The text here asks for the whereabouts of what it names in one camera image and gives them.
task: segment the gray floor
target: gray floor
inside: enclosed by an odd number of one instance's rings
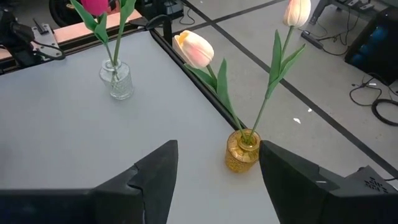
[[[229,19],[223,18],[222,21],[216,20],[217,23],[209,19],[219,19],[270,1],[188,0],[188,2],[200,11],[197,13],[194,10],[190,11],[196,23],[185,26],[178,23],[179,19],[174,20],[173,31],[197,28],[197,25],[207,22],[205,24],[207,26],[203,25],[195,32],[206,38],[214,47],[215,58],[212,62],[214,67],[220,65],[222,58],[227,59],[229,91],[233,105],[243,122],[252,126],[266,90],[268,76],[256,60],[259,59],[267,65],[271,64],[275,29],[279,30],[282,38],[288,31],[282,23],[287,1],[272,1],[273,4],[270,3],[267,7],[250,10],[248,13]],[[318,0],[312,0],[312,10],[317,2]],[[36,4],[35,7],[38,7],[38,11],[44,12],[42,18],[50,20],[49,13],[46,12],[47,1],[41,1],[40,5],[39,7]],[[348,13],[337,12],[335,9],[333,6],[326,8],[319,18],[319,24],[326,28],[328,35],[346,29]],[[21,21],[28,21],[30,16],[37,14],[37,11],[32,12],[29,9],[28,13],[19,9],[18,13],[22,18]],[[356,17],[351,16],[350,26],[353,26],[355,21]],[[185,17],[183,22],[190,21]],[[302,28],[316,35],[325,35],[319,24],[304,25]],[[356,38],[366,24],[366,21],[359,19],[355,29],[348,35],[348,43]],[[300,37],[300,31],[295,30],[288,52],[303,43],[306,41]],[[324,41],[324,44],[331,52],[345,51],[345,47],[339,41],[328,40]],[[388,162],[392,169],[398,169],[397,128],[381,123],[371,113],[370,108],[355,105],[348,96],[348,92],[353,88],[352,84],[361,83],[364,76],[369,77],[345,63],[343,56],[328,55],[307,44],[305,52],[287,74],[286,81],[317,107],[310,108],[302,96],[297,97],[291,89],[288,90],[280,85],[266,106],[258,128],[259,134],[263,139],[271,140],[341,175],[348,175],[361,166],[370,165],[383,177],[392,177],[386,171],[388,165],[380,162],[377,156]],[[377,81],[375,83],[384,90],[382,97],[388,98],[387,88]],[[376,93],[369,90],[361,90],[354,95],[363,103],[371,103],[375,96]],[[387,118],[398,121],[396,107],[381,105],[379,110]],[[294,121],[295,118],[299,119],[300,123]]]

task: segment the pink tulip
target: pink tulip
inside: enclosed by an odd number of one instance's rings
[[[206,67],[214,57],[213,47],[198,34],[189,30],[174,36],[175,45],[193,68]]]
[[[311,13],[311,0],[289,0],[285,11],[284,24],[300,27],[305,24]]]
[[[108,9],[108,0],[81,0],[81,4],[94,16],[100,16]]]

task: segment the yellow glass vase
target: yellow glass vase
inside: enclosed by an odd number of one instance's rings
[[[251,129],[244,129],[243,133],[248,137]],[[259,160],[261,138],[256,132],[253,138],[252,144],[247,145],[243,143],[239,130],[229,136],[226,143],[225,163],[233,172],[246,172]]]

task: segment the white sticker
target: white sticker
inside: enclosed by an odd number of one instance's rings
[[[294,120],[295,122],[297,122],[298,124],[301,124],[300,119],[298,119],[298,118],[293,118],[293,120]]]

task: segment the clear glass vase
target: clear glass vase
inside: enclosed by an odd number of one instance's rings
[[[113,98],[124,100],[132,95],[130,67],[119,59],[114,67],[110,60],[105,60],[99,71],[99,77],[104,81]]]

